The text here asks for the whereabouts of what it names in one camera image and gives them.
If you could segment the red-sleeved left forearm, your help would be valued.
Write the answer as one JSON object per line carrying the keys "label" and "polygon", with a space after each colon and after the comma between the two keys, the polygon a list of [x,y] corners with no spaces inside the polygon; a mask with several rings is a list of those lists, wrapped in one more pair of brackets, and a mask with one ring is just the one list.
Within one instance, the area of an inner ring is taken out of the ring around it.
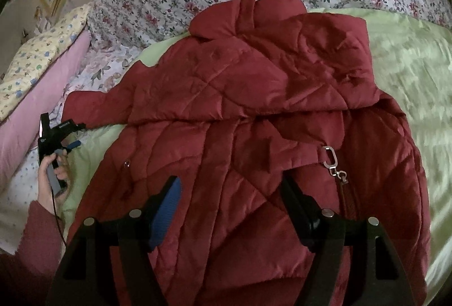
{"label": "red-sleeved left forearm", "polygon": [[61,247],[57,218],[32,201],[17,251],[1,255],[1,304],[45,305]]}

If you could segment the person's left hand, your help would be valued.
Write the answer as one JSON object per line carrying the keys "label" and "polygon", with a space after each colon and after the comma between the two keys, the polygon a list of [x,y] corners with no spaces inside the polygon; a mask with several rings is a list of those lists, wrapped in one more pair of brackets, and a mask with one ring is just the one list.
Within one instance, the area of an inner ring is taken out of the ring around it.
{"label": "person's left hand", "polygon": [[[64,192],[57,194],[55,183],[57,180],[66,182]],[[38,169],[38,202],[49,213],[55,214],[69,193],[71,182],[68,153],[62,150],[42,158]]]}

